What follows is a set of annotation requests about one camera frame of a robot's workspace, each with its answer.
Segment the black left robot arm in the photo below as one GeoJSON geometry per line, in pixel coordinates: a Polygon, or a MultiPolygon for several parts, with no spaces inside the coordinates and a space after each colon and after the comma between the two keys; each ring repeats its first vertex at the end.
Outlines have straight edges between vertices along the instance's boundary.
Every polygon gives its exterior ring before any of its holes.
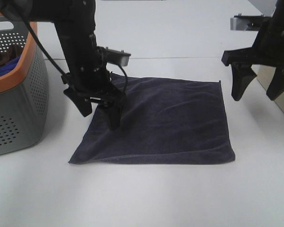
{"type": "Polygon", "coordinates": [[[0,13],[10,21],[52,22],[55,26],[69,73],[62,73],[68,85],[64,94],[83,116],[92,113],[96,103],[106,116],[110,129],[120,126],[125,90],[111,82],[107,64],[123,69],[130,54],[97,45],[96,3],[93,0],[0,0],[0,13]]]}

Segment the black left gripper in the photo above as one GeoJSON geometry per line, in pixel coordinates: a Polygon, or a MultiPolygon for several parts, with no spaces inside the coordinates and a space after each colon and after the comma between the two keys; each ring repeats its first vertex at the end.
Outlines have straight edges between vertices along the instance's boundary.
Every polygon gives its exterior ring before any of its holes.
{"type": "Polygon", "coordinates": [[[84,117],[92,113],[90,102],[98,103],[109,129],[114,131],[121,125],[127,85],[119,89],[113,84],[100,47],[96,49],[96,60],[95,63],[81,66],[77,75],[67,73],[63,76],[63,82],[68,85],[63,93],[84,117]]]}

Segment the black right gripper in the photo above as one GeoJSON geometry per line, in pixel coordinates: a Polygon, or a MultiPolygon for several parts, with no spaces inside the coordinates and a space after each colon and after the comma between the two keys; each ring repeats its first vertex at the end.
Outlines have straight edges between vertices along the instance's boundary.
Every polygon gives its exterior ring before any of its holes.
{"type": "MultiPolygon", "coordinates": [[[[231,96],[239,101],[246,88],[256,78],[252,64],[284,66],[284,0],[276,3],[272,17],[264,19],[253,45],[249,48],[224,51],[222,62],[231,64],[231,96]]],[[[284,92],[284,68],[276,68],[266,91],[270,100],[276,100],[284,92]]]]}

